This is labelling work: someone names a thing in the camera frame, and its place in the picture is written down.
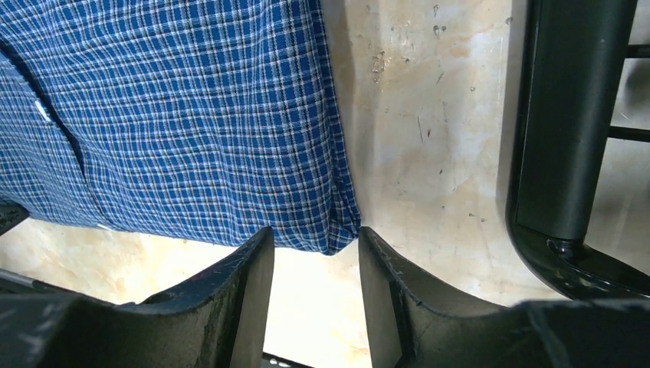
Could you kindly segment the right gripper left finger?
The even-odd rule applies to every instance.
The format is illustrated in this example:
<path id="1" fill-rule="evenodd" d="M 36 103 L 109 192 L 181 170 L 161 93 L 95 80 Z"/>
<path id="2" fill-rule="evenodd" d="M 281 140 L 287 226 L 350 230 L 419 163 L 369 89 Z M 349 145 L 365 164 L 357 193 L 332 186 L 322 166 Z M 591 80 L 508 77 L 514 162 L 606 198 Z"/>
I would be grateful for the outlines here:
<path id="1" fill-rule="evenodd" d="M 1 272 L 3 367 L 259 367 L 274 234 L 141 303 L 112 304 Z"/>

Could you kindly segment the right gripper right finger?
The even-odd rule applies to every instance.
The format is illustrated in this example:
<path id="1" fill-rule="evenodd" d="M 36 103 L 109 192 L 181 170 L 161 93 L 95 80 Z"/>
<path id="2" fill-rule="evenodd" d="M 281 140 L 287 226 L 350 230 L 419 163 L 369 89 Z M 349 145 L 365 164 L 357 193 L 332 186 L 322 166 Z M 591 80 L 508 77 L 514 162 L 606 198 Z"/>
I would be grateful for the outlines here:
<path id="1" fill-rule="evenodd" d="M 359 233 L 374 367 L 647 367 L 649 304 L 525 301 L 504 307 L 453 287 Z"/>

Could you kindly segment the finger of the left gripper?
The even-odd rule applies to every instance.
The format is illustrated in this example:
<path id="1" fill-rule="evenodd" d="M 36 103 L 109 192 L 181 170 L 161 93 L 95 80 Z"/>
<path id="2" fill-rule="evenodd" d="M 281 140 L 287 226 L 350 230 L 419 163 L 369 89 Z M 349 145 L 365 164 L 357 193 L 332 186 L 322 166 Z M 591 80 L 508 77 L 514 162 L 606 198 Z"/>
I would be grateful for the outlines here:
<path id="1" fill-rule="evenodd" d="M 1 205 L 0 235 L 4 235 L 28 217 L 28 211 L 20 205 Z"/>

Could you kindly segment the blue checkered long sleeve shirt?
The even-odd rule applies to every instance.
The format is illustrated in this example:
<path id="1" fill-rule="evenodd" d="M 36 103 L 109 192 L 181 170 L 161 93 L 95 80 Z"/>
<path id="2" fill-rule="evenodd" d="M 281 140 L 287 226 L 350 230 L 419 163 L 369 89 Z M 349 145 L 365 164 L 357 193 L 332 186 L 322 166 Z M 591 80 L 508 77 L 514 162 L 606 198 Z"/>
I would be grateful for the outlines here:
<path id="1" fill-rule="evenodd" d="M 334 255 L 361 227 L 319 1 L 3 1 L 1 203 Z"/>

